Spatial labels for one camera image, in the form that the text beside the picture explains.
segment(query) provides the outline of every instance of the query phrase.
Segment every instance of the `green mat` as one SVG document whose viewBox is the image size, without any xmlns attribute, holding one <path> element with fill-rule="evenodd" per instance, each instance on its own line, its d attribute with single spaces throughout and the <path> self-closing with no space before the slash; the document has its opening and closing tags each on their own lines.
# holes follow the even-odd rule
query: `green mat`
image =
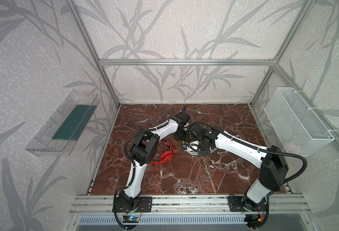
<svg viewBox="0 0 339 231">
<path fill-rule="evenodd" d="M 65 119 L 58 131 L 52 137 L 53 140 L 79 139 L 85 126 L 89 122 L 97 106 L 76 105 L 73 111 Z"/>
</svg>

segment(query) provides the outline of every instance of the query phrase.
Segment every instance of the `white arm segment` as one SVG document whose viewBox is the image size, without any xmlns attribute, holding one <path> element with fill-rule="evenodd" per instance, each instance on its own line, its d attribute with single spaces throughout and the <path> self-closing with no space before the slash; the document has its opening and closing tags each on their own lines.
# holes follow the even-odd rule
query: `white arm segment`
<svg viewBox="0 0 339 231">
<path fill-rule="evenodd" d="M 169 119 L 168 124 L 162 128 L 159 128 L 157 131 L 153 131 L 152 133 L 157 134 L 161 139 L 168 136 L 169 134 L 172 134 L 177 131 L 178 123 L 174 121 L 173 119 Z"/>
<path fill-rule="evenodd" d="M 148 166 L 147 164 L 143 164 L 142 166 L 140 166 L 140 163 L 136 160 L 134 160 L 134 162 L 136 164 L 136 167 L 134 168 L 134 165 L 131 163 L 131 170 L 130 174 L 128 175 L 126 186 L 128 186 L 128 183 L 131 181 L 132 171 L 135 169 L 134 181 L 132 182 L 130 187 L 124 190 L 125 194 L 132 198 L 135 198 L 140 193 L 142 178 L 144 176 L 145 169 Z"/>
<path fill-rule="evenodd" d="M 226 131 L 223 131 L 223 132 L 232 136 L 233 137 L 232 140 L 238 139 L 240 141 L 243 141 L 243 142 L 248 143 L 250 145 L 253 145 L 255 147 L 259 147 L 260 149 L 265 149 L 265 150 L 267 149 L 267 147 L 265 147 L 265 146 L 255 145 L 255 144 L 249 143 L 247 141 L 244 141 L 240 138 L 237 138 L 236 136 L 233 136 Z M 261 157 L 265 157 L 266 153 L 254 150 L 250 147 L 242 145 L 241 143 L 237 143 L 236 141 L 232 141 L 230 138 L 227 138 L 226 136 L 224 136 L 221 133 L 218 134 L 217 137 L 218 137 L 218 139 L 216 139 L 214 141 L 217 148 L 232 152 L 233 154 L 240 156 L 241 158 L 244 158 L 247 161 L 249 161 L 250 163 L 254 164 L 257 168 L 259 168 L 259 169 L 261 168 L 261 164 L 262 164 Z"/>
<path fill-rule="evenodd" d="M 152 133 L 157 134 L 160 137 L 160 139 L 163 139 L 169 134 L 176 132 L 177 128 L 178 128 L 178 123 L 174 121 L 173 119 L 170 119 L 166 126 L 159 128 L 157 131 L 153 131 Z M 143 164 L 142 166 L 140 166 L 139 162 L 137 162 L 136 160 L 134 161 L 135 161 L 136 167 L 134 168 L 134 165 L 131 163 L 131 170 L 130 170 L 130 174 L 128 175 L 126 186 L 128 186 L 129 182 L 131 181 L 132 172 L 135 169 L 134 181 L 132 182 L 130 187 L 124 190 L 125 194 L 132 198 L 135 198 L 137 195 L 139 195 L 141 191 L 142 178 L 144 176 L 145 169 L 148 166 L 147 164 Z"/>
</svg>

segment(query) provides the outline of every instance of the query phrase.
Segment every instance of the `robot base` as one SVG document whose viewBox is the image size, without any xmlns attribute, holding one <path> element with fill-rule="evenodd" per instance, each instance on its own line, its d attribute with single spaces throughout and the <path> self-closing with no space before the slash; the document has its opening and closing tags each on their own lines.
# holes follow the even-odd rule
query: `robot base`
<svg viewBox="0 0 339 231">
<path fill-rule="evenodd" d="M 143 213 L 151 212 L 152 201 L 153 201 L 152 197 L 139 197 L 138 204 L 144 208 L 144 210 L 142 211 Z M 141 212 L 141 206 L 139 206 L 135 212 L 138 212 L 138 213 Z M 124 206 L 124 203 L 122 203 L 121 197 L 116 198 L 116 206 L 113 208 L 113 211 L 115 208 L 117 209 L 116 211 L 117 213 L 127 212 L 126 206 Z"/>
<path fill-rule="evenodd" d="M 242 195 L 240 196 L 229 196 L 227 198 L 227 201 L 229 202 L 229 207 L 230 207 L 230 212 L 250 212 L 250 210 L 247 210 L 244 208 L 241 199 L 243 198 Z M 258 211 L 258 206 L 260 206 L 264 212 L 266 212 L 267 210 L 267 206 L 266 206 L 266 201 L 265 198 L 263 198 L 263 200 L 261 200 L 261 202 L 259 202 L 257 204 L 257 206 L 252 210 L 252 212 L 262 212 L 261 210 Z"/>
</svg>

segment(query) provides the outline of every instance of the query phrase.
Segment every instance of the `wall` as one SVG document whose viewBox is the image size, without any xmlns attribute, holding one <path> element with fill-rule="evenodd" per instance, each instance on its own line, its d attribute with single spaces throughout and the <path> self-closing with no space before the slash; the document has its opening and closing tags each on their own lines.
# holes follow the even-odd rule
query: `wall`
<svg viewBox="0 0 339 231">
<path fill-rule="evenodd" d="M 100 59 L 271 59 L 303 0 L 75 2 Z M 234 103 L 250 102 L 267 67 L 105 70 L 122 103 Z"/>
<path fill-rule="evenodd" d="M 280 65 L 339 133 L 339 0 L 316 1 Z M 254 106 L 273 144 L 279 141 L 263 108 L 275 88 L 285 86 L 279 79 L 272 76 L 264 89 L 270 88 L 270 94 L 262 93 Z M 339 230 L 339 151 L 329 144 L 307 161 L 307 170 L 291 185 L 304 194 L 321 230 Z M 299 160 L 288 163 L 291 172 L 301 166 Z"/>
<path fill-rule="evenodd" d="M 100 104 L 69 157 L 24 148 L 72 90 Z M 0 230 L 61 230 L 116 108 L 64 1 L 0 0 Z"/>
</svg>

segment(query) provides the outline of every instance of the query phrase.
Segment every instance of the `black mounting plate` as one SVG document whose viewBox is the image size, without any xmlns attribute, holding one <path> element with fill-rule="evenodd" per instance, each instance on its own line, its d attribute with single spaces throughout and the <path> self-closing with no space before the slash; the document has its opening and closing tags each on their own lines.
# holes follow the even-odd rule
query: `black mounting plate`
<svg viewBox="0 0 339 231">
<path fill-rule="evenodd" d="M 144 208 L 144 210 L 142 211 L 143 213 L 151 212 L 152 202 L 153 202 L 153 198 L 152 197 L 139 197 L 139 204 Z M 141 212 L 141 206 L 139 206 L 136 209 L 135 212 L 140 213 Z M 117 203 L 116 203 L 116 208 L 117 208 L 117 213 L 125 212 L 126 211 L 126 210 L 124 210 L 124 208 L 117 206 Z"/>
<path fill-rule="evenodd" d="M 241 196 L 234 196 L 234 195 L 228 196 L 227 201 L 229 203 L 230 212 L 250 212 L 243 207 L 243 204 L 241 202 L 242 198 L 243 198 L 242 195 Z M 257 205 L 259 205 L 263 209 L 263 211 L 267 210 L 267 206 L 266 206 L 267 202 L 265 201 L 265 198 L 263 198 L 263 200 L 261 200 L 261 202 L 259 202 Z M 261 212 L 261 211 L 258 211 L 258 206 L 257 206 L 252 210 L 252 212 Z"/>
</svg>

